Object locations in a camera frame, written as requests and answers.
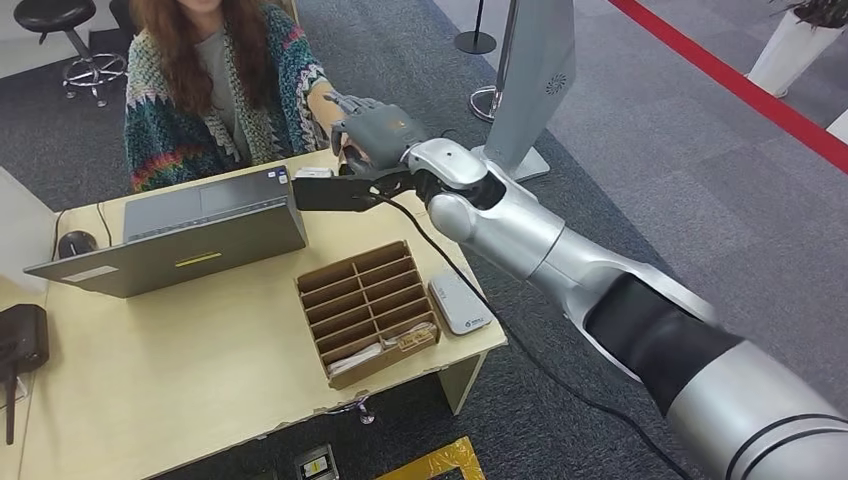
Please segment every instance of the desk leg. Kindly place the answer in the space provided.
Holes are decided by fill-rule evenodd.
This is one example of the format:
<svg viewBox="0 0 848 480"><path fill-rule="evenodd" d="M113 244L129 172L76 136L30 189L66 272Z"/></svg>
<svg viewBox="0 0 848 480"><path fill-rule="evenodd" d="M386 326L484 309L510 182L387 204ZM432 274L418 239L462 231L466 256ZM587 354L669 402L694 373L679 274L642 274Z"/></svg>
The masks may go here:
<svg viewBox="0 0 848 480"><path fill-rule="evenodd" d="M439 380L445 397L454 415L459 415L465 405L465 399L471 392L471 386L477 380L477 375L486 360L486 353L471 357L439 372Z"/></svg>

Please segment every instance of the red line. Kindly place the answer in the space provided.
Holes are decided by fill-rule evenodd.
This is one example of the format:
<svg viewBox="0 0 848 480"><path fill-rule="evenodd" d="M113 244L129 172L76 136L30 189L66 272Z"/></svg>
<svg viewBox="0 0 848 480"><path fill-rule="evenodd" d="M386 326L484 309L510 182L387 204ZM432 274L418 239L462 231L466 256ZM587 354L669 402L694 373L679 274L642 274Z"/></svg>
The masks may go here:
<svg viewBox="0 0 848 480"><path fill-rule="evenodd" d="M760 114L827 159L836 168L848 173L848 145L842 140L751 83L636 0L609 2Z"/></svg>

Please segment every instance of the wooden desk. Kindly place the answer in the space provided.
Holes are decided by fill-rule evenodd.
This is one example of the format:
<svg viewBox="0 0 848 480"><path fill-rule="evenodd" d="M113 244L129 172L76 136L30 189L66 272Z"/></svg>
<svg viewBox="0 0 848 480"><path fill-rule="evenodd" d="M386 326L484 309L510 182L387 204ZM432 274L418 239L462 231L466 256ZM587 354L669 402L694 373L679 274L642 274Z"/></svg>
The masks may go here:
<svg viewBox="0 0 848 480"><path fill-rule="evenodd" d="M319 152L288 162L296 171L335 159ZM115 239L126 200L104 205ZM467 267L414 195L400 201ZM437 346L346 390L330 389L293 278L399 239L425 280L446 265L389 206L303 217L304 250L129 300L52 284L51 361L36 377L20 478L151 477L437 371L458 413L486 352L506 343L500 325L461 338L446 332ZM86 230L106 244L94 206L62 220L60 230Z"/></svg>
<svg viewBox="0 0 848 480"><path fill-rule="evenodd" d="M0 311L19 303L32 303L43 307L46 296L45 293L31 293L22 290L14 283L0 277ZM22 380L26 383L27 388L32 391L33 375L23 375ZM29 396L15 405L15 443L12 446L6 445L5 442L6 409L0 411L0 428L4 432L3 440L0 440L0 479L18 478L31 401L32 396Z"/></svg>

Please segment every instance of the white power bank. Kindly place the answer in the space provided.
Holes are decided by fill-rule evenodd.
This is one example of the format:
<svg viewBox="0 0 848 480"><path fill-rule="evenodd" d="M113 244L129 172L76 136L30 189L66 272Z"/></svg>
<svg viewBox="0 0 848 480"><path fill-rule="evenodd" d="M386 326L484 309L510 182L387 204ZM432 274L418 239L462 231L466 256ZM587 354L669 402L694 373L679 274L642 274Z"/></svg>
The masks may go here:
<svg viewBox="0 0 848 480"><path fill-rule="evenodd" d="M457 335L473 332L495 318L453 270L433 277L429 288L448 328Z"/></svg>

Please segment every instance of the cardboard compartment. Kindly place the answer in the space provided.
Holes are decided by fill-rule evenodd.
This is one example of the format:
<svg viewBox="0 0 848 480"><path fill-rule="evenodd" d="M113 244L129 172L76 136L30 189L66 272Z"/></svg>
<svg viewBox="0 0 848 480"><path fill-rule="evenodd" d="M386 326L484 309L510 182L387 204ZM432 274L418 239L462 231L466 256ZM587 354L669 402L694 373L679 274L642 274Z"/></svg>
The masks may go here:
<svg viewBox="0 0 848 480"><path fill-rule="evenodd" d="M371 285L396 277L402 273L414 270L415 262L412 261L412 258L407 257L387 263L386 265L372 268L367 272L361 272L359 274L359 279L362 282L363 287L370 287Z"/></svg>
<svg viewBox="0 0 848 480"><path fill-rule="evenodd" d="M374 327L374 322L372 322L369 318L364 322L357 323L356 325L347 327L344 330L327 335L315 343L318 345L318 351L320 353L328 353L336 350L337 348L354 343L357 340L373 336L376 333L377 329Z"/></svg>
<svg viewBox="0 0 848 480"><path fill-rule="evenodd" d="M406 246L406 242L396 242L386 245L383 248L372 250L366 255L354 257L353 264L356 266L357 272L363 273L408 256L410 256L409 247Z"/></svg>
<svg viewBox="0 0 848 480"><path fill-rule="evenodd" d="M335 350L331 350L330 352L324 353L321 355L321 360L324 363L324 368L326 370L327 366L331 363L338 362L343 358L347 358L356 352L362 350L368 345L372 345L380 341L379 335L369 335L364 338L360 338L354 342L348 343L342 347L339 347Z"/></svg>
<svg viewBox="0 0 848 480"><path fill-rule="evenodd" d="M359 280L357 278L348 278L336 283L321 287L304 294L301 297L303 306L307 309L316 305L329 302L330 300L345 296L349 293L356 292L360 289Z"/></svg>
<svg viewBox="0 0 848 480"><path fill-rule="evenodd" d="M371 303L371 311L374 315L382 315L395 308L415 302L416 300L427 300L424 287L420 284L407 287L399 292L385 296Z"/></svg>
<svg viewBox="0 0 848 480"><path fill-rule="evenodd" d="M338 262L329 267L301 276L297 279L297 289L301 294L306 294L355 276L356 271L350 262Z"/></svg>
<svg viewBox="0 0 848 480"><path fill-rule="evenodd" d="M312 325L312 334L315 338L321 339L370 318L371 310L367 305L363 305Z"/></svg>
<svg viewBox="0 0 848 480"><path fill-rule="evenodd" d="M374 284L365 289L365 298L369 302L377 301L387 295L391 295L398 289L409 288L413 285L420 285L421 279L418 278L418 272L406 272L388 280L383 280L380 283Z"/></svg>
<svg viewBox="0 0 848 480"><path fill-rule="evenodd" d="M365 305L365 294L354 292L344 295L338 299L328 300L320 305L306 309L306 318L309 323L318 323L340 313L353 310Z"/></svg>
<svg viewBox="0 0 848 480"><path fill-rule="evenodd" d="M315 349L324 371L374 344L383 350L354 367L327 374L340 389L435 345L441 330L405 242L336 262L298 278ZM410 332L421 322L432 328ZM387 339L395 339L391 344Z"/></svg>
<svg viewBox="0 0 848 480"><path fill-rule="evenodd" d="M384 341L396 339L398 336L403 335L405 332L408 332L410 329L423 322L436 324L436 315L433 312L427 312L407 320L400 320L388 328L381 329L380 338Z"/></svg>
<svg viewBox="0 0 848 480"><path fill-rule="evenodd" d="M374 322L377 324L377 329L383 331L430 311L432 311L432 308L430 308L429 300L421 298L376 317Z"/></svg>

